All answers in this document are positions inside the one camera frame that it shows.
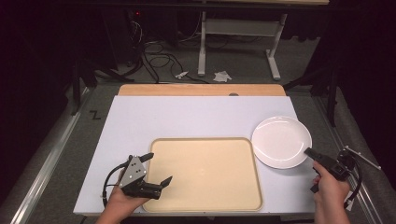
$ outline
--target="white plate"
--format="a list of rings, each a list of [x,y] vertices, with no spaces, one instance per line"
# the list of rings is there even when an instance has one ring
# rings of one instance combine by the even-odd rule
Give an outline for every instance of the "white plate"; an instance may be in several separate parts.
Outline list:
[[[288,169],[306,159],[304,151],[312,147],[309,131],[297,119],[273,117],[261,122],[251,136],[257,158],[264,164]]]

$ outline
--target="dark background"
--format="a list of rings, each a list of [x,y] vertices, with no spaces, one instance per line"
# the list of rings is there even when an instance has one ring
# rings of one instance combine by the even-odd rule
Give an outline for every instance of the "dark background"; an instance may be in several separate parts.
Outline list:
[[[343,2],[355,4],[356,1]],[[344,38],[339,31],[347,34],[348,25],[354,27],[358,24],[352,22],[359,21],[340,61],[339,86],[370,149],[395,188],[396,28],[392,23],[395,16],[390,11],[395,4],[367,2],[370,7],[364,13],[344,15],[332,21],[335,25],[326,30],[327,38],[319,42],[308,70],[315,70],[337,56],[335,46]],[[177,15],[181,31],[188,33],[195,27],[197,14],[172,13]],[[155,26],[158,22],[161,27],[161,20],[154,19],[149,23]],[[289,15],[282,38],[294,35],[302,41],[316,38],[322,35],[328,22],[327,15],[317,15],[316,20],[302,14]],[[157,35],[170,38],[168,41],[175,41],[174,33],[156,31]],[[91,55],[111,67],[114,62],[108,56],[111,55],[108,41],[97,10],[75,9],[70,13],[49,0],[0,3],[1,202],[63,112],[67,104],[64,92],[71,84],[76,58]],[[95,52],[98,45],[102,46],[101,53]]]

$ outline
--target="gray carpet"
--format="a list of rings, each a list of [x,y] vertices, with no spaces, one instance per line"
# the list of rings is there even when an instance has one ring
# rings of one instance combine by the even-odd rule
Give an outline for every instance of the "gray carpet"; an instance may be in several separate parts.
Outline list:
[[[213,81],[214,73],[225,70],[233,78],[229,80],[229,83],[285,84],[302,75],[317,41],[306,41],[304,43],[299,43],[295,39],[281,41],[276,53],[277,65],[282,76],[280,82],[272,80],[269,74],[268,64],[263,57],[263,51],[254,47],[254,44],[245,45],[239,43],[233,46],[228,45],[223,49],[208,49],[206,76],[202,79],[210,83],[215,83]],[[152,46],[148,50],[156,51],[155,48],[159,48],[159,46]],[[183,69],[190,71],[189,74],[192,77],[198,78],[196,76],[197,46],[180,46],[178,49],[165,47],[164,50],[165,52],[175,54],[183,65]],[[158,59],[153,62],[162,65],[166,63],[166,59]],[[159,74],[160,81],[175,82],[178,80],[173,75],[180,72],[177,69],[179,69],[177,65],[174,65],[171,70],[171,66],[168,64],[165,67],[157,68],[156,71]],[[144,68],[131,77],[135,78],[138,82],[148,83],[153,81]],[[73,214],[73,208],[105,124],[112,99],[117,94],[119,87],[120,83],[118,82],[100,80],[98,87],[92,90],[92,97],[81,108],[81,116],[78,123],[70,135],[64,148],[64,153],[28,223],[79,223],[82,220],[82,216]],[[320,149],[323,153],[335,156],[339,146],[337,145],[337,141],[334,141],[332,129],[329,129],[326,121],[320,114],[317,104],[318,99],[310,96],[307,87],[295,88],[293,91],[289,91],[288,95],[291,97],[299,120],[312,134],[313,146]],[[336,131],[339,132],[341,140],[346,145],[361,151],[364,156],[374,161],[375,158],[361,137],[359,128],[353,117],[351,117],[342,94],[338,94],[337,101],[338,104],[335,111]],[[97,111],[96,117],[100,119],[92,119],[93,113],[90,112],[92,110]],[[50,147],[51,143],[44,144],[32,158],[25,173],[21,176],[6,203],[0,209],[0,223],[9,223],[13,218],[41,165],[50,153]],[[382,217],[383,223],[396,223],[396,217],[391,211],[392,206],[396,204],[396,196],[387,178],[383,172],[377,171],[365,163],[361,166],[365,176],[364,184],[372,195],[371,199],[375,203],[375,207]],[[352,212],[348,214],[352,223],[372,223],[367,220],[364,209],[359,202],[355,202]],[[300,218],[312,218],[312,215],[281,217],[282,220]],[[197,220],[199,221],[201,219],[181,219],[180,223],[196,223]],[[243,218],[237,220],[240,223],[254,223],[252,220]],[[95,218],[88,217],[84,223],[94,223],[94,221]],[[144,221],[162,223],[164,219],[146,219]]]

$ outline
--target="hand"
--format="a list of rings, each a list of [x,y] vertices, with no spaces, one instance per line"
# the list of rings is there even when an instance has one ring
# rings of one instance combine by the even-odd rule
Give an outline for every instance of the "hand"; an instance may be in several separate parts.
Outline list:
[[[318,184],[319,187],[319,191],[314,194],[316,205],[315,223],[349,223],[344,209],[344,201],[349,192],[348,183],[336,180],[317,161],[314,161],[314,168],[319,173],[314,179],[314,184]]]
[[[111,191],[107,206],[101,216],[99,216],[96,224],[120,223],[130,216],[137,207],[148,201],[148,198],[126,196],[119,186],[115,186]]]

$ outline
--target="beige tray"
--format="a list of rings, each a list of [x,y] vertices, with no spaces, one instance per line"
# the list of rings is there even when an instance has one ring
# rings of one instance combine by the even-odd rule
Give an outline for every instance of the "beige tray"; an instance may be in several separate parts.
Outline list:
[[[257,211],[262,193],[252,146],[246,138],[164,138],[151,145],[147,181],[172,175],[148,212]]]

